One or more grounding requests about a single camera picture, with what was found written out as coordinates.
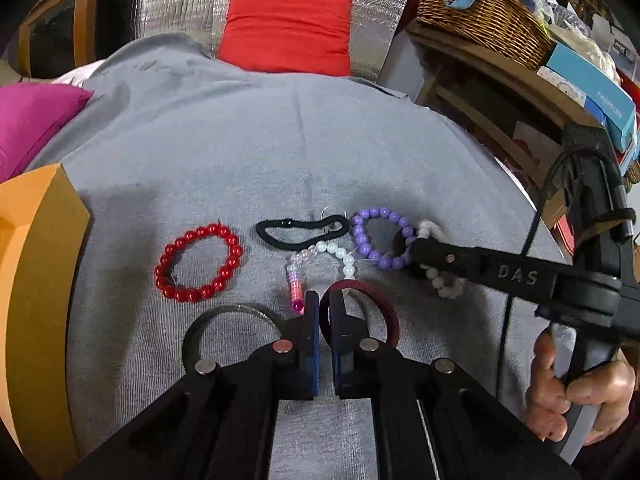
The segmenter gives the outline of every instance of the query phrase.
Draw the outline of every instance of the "red cushion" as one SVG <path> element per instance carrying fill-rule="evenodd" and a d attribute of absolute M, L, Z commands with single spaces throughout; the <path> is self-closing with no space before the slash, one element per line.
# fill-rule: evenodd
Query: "red cushion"
<path fill-rule="evenodd" d="M 254 72 L 351 75 L 351 0 L 230 0 L 218 57 Z"/>

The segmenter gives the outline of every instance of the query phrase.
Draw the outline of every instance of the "human hand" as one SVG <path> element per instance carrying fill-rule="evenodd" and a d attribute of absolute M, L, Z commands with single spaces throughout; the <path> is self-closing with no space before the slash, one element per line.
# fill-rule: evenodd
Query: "human hand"
<path fill-rule="evenodd" d="M 556 349 L 551 334 L 543 331 L 534 346 L 531 363 L 531 386 L 527 390 L 525 424 L 540 439 L 562 440 L 567 430 L 565 413 L 572 402 L 587 405 L 602 404 L 600 413 L 584 445 L 602 440 L 616 431 L 629 414 L 629 402 L 636 384 L 636 374 L 620 359 L 599 366 L 573 381 L 566 390 L 553 371 Z"/>

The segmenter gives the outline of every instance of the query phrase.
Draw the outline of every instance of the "magenta pillow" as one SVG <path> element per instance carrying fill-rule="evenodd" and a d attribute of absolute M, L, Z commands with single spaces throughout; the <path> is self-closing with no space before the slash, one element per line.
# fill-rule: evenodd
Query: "magenta pillow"
<path fill-rule="evenodd" d="M 70 85 L 0 87 L 0 182 L 22 173 L 93 94 Z"/>

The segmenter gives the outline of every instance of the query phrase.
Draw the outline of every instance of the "screw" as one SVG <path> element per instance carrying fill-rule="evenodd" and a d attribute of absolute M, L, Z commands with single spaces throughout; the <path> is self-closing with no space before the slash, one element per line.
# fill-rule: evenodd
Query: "screw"
<path fill-rule="evenodd" d="M 288 339 L 278 339 L 271 348 L 277 354 L 288 354 L 293 350 L 293 343 Z"/>
<path fill-rule="evenodd" d="M 451 359 L 438 359 L 435 363 L 436 370 L 443 374 L 450 374 L 456 369 L 456 364 Z"/>
<path fill-rule="evenodd" d="M 217 366 L 218 363 L 213 359 L 200 359 L 200 361 L 196 363 L 196 371 L 200 375 L 211 375 Z"/>
<path fill-rule="evenodd" d="M 360 348 L 365 352 L 375 352 L 379 347 L 380 343 L 370 337 L 366 337 L 360 341 Z"/>

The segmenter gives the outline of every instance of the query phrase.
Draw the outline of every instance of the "gray cloth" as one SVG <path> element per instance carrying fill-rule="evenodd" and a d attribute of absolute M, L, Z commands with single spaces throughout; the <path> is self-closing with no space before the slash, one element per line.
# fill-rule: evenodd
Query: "gray cloth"
<path fill-rule="evenodd" d="M 92 213 L 67 348 L 82 455 L 181 377 L 182 337 L 204 310 L 258 303 L 292 316 L 284 270 L 290 254 L 257 237 L 260 220 L 388 205 L 414 221 L 432 219 L 454 243 L 518 252 L 533 215 L 460 127 L 372 84 L 244 72 L 208 59 L 185 35 L 159 34 L 111 56 L 85 88 L 95 90 L 87 108 L 31 165 L 62 161 Z M 218 219 L 246 250 L 228 290 L 195 305 L 163 298 L 152 269 L 164 245 Z M 387 250 L 390 223 L 369 227 L 374 244 Z M 353 247 L 348 237 L 339 242 Z M 545 228 L 532 253 L 561 260 Z M 208 282 L 224 254 L 217 239 L 198 242 L 176 275 L 187 286 Z M 324 254 L 305 274 L 307 288 L 322 294 L 341 272 Z M 427 281 L 366 262 L 356 264 L 356 277 L 383 287 L 395 305 L 402 354 L 422 362 L 449 356 L 493 392 L 504 295 L 467 284 L 459 299 L 442 300 Z M 382 316 L 357 293 L 348 300 L 350 312 L 384 338 Z M 514 306 L 504 395 L 515 413 L 545 326 L 533 311 L 521 301 Z M 225 314 L 206 331 L 202 351 L 226 365 L 275 338 L 254 317 Z M 322 343 L 317 400 L 281 403 L 272 478 L 376 478 L 370 403 L 338 400 L 330 376 Z"/>

